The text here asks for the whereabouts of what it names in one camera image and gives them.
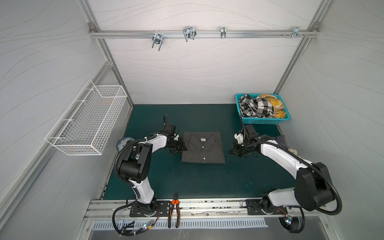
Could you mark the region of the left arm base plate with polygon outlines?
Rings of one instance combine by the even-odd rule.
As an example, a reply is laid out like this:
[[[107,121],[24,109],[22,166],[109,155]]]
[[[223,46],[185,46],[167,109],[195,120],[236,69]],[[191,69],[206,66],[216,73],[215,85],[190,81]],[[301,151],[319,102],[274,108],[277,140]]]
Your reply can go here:
[[[150,204],[135,203],[131,206],[130,217],[167,217],[169,215],[170,206],[170,201],[156,201]]]

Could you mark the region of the yellow patterned shirt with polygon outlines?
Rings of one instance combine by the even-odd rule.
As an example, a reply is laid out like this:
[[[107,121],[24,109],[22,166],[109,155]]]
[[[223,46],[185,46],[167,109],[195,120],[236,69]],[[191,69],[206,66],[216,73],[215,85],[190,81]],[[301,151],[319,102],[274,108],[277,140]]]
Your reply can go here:
[[[273,107],[273,112],[270,114],[270,116],[274,118],[279,118],[279,119],[285,119],[287,116],[287,112],[285,110],[285,106],[283,104],[283,101],[279,99],[276,96],[273,95],[259,95],[259,97],[263,100],[268,101],[272,107]]]

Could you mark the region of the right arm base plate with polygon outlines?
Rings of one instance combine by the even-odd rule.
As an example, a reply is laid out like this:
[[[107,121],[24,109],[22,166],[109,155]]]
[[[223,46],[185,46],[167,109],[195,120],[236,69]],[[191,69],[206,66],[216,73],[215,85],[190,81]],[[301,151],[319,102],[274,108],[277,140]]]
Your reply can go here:
[[[284,215],[288,211],[284,206],[276,207],[268,199],[247,199],[245,200],[245,208],[248,215]]]

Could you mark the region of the metal clamp hook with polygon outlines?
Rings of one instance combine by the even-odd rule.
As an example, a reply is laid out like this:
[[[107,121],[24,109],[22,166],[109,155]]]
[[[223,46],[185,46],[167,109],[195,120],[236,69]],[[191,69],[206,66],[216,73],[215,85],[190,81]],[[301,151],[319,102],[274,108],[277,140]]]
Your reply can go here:
[[[164,37],[163,35],[159,33],[154,33],[152,36],[152,48],[154,48],[155,45],[158,45],[158,51],[160,51],[162,44],[164,42]]]
[[[184,28],[183,35],[186,42],[188,42],[189,40],[194,40],[197,35],[196,28],[193,26]]]

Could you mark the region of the metal clamp hook middle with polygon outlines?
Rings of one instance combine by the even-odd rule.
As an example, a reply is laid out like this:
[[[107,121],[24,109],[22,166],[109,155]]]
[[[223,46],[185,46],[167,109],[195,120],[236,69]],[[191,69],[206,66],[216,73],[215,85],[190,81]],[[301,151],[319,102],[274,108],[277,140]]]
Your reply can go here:
[[[183,35],[186,42],[188,42],[189,40],[194,40],[197,35],[196,28],[193,26],[184,28]]]

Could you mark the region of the orange black pliers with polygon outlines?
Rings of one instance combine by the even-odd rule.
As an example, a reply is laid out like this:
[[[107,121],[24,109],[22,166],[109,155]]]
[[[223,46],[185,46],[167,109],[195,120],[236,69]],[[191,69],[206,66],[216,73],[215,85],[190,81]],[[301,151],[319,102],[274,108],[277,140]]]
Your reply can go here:
[[[178,228],[181,223],[181,217],[180,217],[180,201],[179,201],[179,194],[174,193],[173,200],[171,201],[170,209],[169,209],[169,214],[168,214],[168,228],[170,229],[172,227],[172,216],[173,216],[173,211],[176,210],[176,224],[175,228]]]

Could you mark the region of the metal clamp hook left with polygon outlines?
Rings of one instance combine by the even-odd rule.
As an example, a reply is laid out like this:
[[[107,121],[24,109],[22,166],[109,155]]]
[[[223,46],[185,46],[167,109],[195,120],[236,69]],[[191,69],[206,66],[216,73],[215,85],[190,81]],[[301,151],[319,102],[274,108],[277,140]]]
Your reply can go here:
[[[152,36],[152,48],[154,48],[155,45],[158,45],[158,51],[160,51],[162,44],[164,42],[164,37],[163,35],[159,33],[154,33]]]

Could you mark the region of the blue white ceramic plate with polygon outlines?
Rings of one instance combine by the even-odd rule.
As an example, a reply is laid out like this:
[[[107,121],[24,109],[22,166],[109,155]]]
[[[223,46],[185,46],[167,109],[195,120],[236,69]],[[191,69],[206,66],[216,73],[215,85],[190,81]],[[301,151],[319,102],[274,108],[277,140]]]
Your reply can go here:
[[[120,152],[129,141],[134,141],[135,139],[132,137],[124,137],[117,143],[117,151]]]

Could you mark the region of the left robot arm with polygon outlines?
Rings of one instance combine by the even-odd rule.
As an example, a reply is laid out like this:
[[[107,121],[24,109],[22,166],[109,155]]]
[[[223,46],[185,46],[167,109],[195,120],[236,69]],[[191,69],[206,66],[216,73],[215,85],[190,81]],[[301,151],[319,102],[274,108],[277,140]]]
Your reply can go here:
[[[187,150],[175,125],[164,123],[158,133],[141,140],[123,138],[117,144],[118,155],[114,162],[116,177],[133,189],[139,207],[150,212],[155,210],[156,195],[148,175],[152,154],[160,149],[169,149],[172,155]]]

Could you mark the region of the white slotted vent strip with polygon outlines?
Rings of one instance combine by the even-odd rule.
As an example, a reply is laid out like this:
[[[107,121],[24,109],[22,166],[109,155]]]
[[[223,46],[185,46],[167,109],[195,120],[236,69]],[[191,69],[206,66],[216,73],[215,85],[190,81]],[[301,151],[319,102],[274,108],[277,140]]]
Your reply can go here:
[[[135,222],[133,228],[128,230],[138,230],[149,223],[150,220],[123,220],[116,221],[119,229],[127,224]],[[247,229],[247,228],[268,228],[264,218],[223,218],[223,219],[182,219],[179,229]],[[153,226],[154,230],[167,230],[168,220],[159,219]],[[113,231],[112,221],[94,221],[92,226],[93,231]]]

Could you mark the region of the metal bracket hook right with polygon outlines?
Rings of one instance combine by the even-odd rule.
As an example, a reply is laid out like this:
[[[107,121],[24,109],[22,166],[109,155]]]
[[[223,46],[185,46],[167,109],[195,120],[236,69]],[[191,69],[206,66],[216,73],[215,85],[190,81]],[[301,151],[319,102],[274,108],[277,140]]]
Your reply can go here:
[[[300,28],[299,27],[296,27],[295,29],[293,29],[293,31],[290,33],[290,34],[282,34],[282,36],[284,38],[291,38],[291,39],[295,39],[295,38],[301,38],[301,39],[304,39],[304,38],[308,38],[309,35],[306,34],[306,33],[301,33],[300,32]]]

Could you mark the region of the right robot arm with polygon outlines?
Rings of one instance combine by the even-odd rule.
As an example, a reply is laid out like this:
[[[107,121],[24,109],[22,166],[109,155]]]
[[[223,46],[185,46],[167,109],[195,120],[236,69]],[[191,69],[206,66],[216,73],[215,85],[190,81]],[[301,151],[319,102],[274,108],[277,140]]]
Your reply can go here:
[[[299,157],[287,148],[283,136],[260,135],[253,125],[243,125],[234,138],[231,155],[247,157],[253,153],[262,154],[295,179],[294,187],[272,190],[263,195],[257,206],[266,215],[271,215],[279,207],[302,208],[330,216],[341,213],[342,199],[326,165]]]

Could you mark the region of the black white checked shirt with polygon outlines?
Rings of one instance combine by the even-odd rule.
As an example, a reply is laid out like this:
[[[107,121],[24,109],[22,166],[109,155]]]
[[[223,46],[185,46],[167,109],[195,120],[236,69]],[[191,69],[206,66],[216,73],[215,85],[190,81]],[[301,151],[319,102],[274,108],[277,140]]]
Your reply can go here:
[[[241,115],[245,118],[273,118],[273,105],[262,98],[243,95],[238,100]]]

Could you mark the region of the aluminium crossbar rail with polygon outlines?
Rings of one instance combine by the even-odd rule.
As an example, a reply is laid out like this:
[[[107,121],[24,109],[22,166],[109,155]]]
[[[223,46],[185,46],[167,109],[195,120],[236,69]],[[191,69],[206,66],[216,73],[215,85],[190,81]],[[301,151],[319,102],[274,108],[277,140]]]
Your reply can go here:
[[[228,30],[225,39],[242,38],[284,38],[282,34],[290,34],[293,30]],[[219,30],[196,30],[195,39],[221,39],[221,29]],[[300,30],[306,33],[309,38],[317,38],[319,31]],[[93,39],[151,39],[154,33],[163,35],[164,39],[183,39],[182,30],[158,30],[158,31],[95,31],[90,32]]]

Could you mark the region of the cream tape roll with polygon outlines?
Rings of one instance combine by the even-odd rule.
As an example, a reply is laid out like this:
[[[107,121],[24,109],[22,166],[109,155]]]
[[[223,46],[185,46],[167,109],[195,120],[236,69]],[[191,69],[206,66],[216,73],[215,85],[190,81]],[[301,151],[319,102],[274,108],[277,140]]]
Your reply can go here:
[[[289,149],[289,151],[290,151],[291,153],[295,154],[295,155],[298,155],[298,152],[297,152],[296,149]]]

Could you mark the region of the grey pinstriped long sleeve shirt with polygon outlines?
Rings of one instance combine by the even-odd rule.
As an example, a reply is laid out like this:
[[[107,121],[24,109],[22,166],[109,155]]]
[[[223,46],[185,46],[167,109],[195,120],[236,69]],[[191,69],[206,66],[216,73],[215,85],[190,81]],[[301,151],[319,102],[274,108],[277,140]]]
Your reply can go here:
[[[225,164],[225,155],[220,132],[184,132],[186,151],[183,163]]]

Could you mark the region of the teal plastic basket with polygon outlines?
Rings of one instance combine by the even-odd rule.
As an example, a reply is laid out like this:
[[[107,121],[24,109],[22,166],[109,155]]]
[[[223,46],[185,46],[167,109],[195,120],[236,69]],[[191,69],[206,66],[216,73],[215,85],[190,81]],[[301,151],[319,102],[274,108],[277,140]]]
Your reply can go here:
[[[287,107],[285,106],[285,103],[284,101],[282,100],[282,98],[278,95],[273,95],[273,96],[276,96],[278,97],[279,99],[281,99],[283,101],[283,104],[285,106],[285,110],[287,112],[287,116],[285,119],[279,119],[279,118],[245,118],[241,115],[241,110],[240,110],[240,107],[239,107],[239,103],[238,103],[238,100],[241,98],[241,96],[243,95],[250,95],[252,98],[256,98],[256,97],[259,97],[259,95],[268,95],[268,94],[237,94],[236,95],[236,105],[237,105],[237,110],[238,110],[238,113],[241,117],[241,119],[243,120],[243,122],[245,124],[254,124],[254,125],[278,125],[284,121],[288,121],[291,119],[291,116],[290,116],[290,113],[287,109]]]

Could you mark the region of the dark purple plastic object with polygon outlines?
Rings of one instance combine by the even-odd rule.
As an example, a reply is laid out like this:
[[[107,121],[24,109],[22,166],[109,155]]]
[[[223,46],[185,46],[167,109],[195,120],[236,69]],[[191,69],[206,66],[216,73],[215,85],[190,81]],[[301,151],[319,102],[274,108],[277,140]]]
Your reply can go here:
[[[283,148],[287,149],[287,145],[286,145],[286,141],[285,141],[285,136],[284,136],[284,135],[275,137],[275,141],[276,141],[280,146],[282,146]]]

